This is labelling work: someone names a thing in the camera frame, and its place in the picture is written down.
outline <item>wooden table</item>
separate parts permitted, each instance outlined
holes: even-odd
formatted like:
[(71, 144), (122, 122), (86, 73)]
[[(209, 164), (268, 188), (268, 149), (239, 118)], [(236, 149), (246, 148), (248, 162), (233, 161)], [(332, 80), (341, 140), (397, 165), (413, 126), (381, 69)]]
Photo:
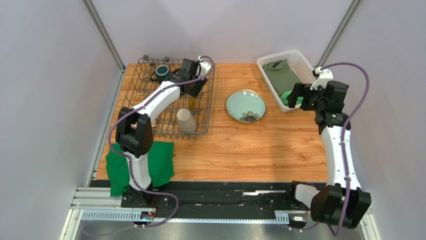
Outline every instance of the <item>wooden table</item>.
[[(136, 64), (129, 64), (121, 87), (113, 122), (118, 118)], [(282, 113), (256, 64), (216, 65), (210, 126), (197, 139), (155, 137), (174, 142), (172, 180), (325, 182), (324, 145), (314, 123), (313, 111)], [(258, 121), (242, 123), (227, 112), (225, 101), (237, 90), (250, 89), (265, 101), (266, 113)], [(115, 142), (115, 131), (112, 141)], [(105, 143), (97, 179), (107, 179)]]

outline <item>green towel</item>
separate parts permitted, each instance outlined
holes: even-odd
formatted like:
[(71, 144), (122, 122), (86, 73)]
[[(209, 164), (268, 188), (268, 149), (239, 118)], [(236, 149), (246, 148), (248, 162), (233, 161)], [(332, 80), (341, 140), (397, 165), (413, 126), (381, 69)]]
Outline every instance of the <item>green towel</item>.
[(301, 80), (287, 64), (287, 59), (267, 63), (263, 65), (262, 68), (273, 88), (278, 92), (279, 96), (285, 91), (293, 90), (293, 87), (296, 83), (301, 83)]
[[(292, 93), (292, 90), (290, 90), (290, 91), (285, 91), (285, 92), (283, 92), (283, 93), (279, 96), (279, 98), (281, 99), (281, 102), (282, 102), (284, 105), (286, 105), (287, 107), (289, 106), (289, 101), (287, 101), (287, 96), (288, 96), (288, 95), (290, 95), (291, 93)], [(302, 97), (302, 96), (298, 97), (298, 98), (297, 98), (297, 101), (296, 101), (296, 105), (297, 105), (297, 104), (301, 104), (301, 103), (302, 103), (302, 101), (303, 101), (303, 97)]]
[[(114, 143), (112, 147), (122, 153), (120, 145)], [(154, 141), (148, 152), (149, 176), (152, 187), (156, 188), (169, 183), (169, 179), (175, 175), (173, 171), (173, 142)], [(128, 190), (130, 174), (127, 160), (111, 150), (106, 155), (106, 172), (111, 182), (111, 197), (121, 196)]]

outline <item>teal mug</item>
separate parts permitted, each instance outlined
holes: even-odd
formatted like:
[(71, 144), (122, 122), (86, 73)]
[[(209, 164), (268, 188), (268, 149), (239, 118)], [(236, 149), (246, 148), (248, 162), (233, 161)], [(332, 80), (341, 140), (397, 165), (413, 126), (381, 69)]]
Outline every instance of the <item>teal mug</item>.
[(170, 68), (167, 65), (160, 65), (155, 69), (155, 72), (151, 74), (151, 81), (158, 82), (161, 84), (164, 78), (170, 74)]

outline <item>gray wall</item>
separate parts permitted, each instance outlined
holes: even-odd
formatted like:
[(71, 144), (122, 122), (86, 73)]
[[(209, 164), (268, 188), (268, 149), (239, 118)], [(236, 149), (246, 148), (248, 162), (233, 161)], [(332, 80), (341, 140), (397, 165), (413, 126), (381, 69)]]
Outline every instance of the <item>gray wall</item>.
[(351, 0), (93, 0), (125, 63), (209, 55), (255, 63), (301, 51), (315, 65)]
[(58, 239), (119, 71), (80, 0), (0, 1), (0, 239)]
[[(425, 239), (426, 2), (363, 1), (328, 64), (354, 62), (371, 78), (352, 123), (358, 179), (371, 192), (382, 239)], [(346, 112), (365, 80), (356, 68), (331, 68), (349, 84)]]

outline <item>paper cup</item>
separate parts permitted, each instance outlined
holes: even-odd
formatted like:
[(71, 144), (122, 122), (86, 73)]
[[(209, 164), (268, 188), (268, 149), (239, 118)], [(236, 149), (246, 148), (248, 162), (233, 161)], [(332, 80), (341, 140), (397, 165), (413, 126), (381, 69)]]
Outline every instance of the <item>paper cup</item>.
[(188, 109), (179, 109), (179, 111), (176, 113), (176, 117), (179, 124), (179, 129), (182, 132), (194, 132), (197, 129), (197, 122)]

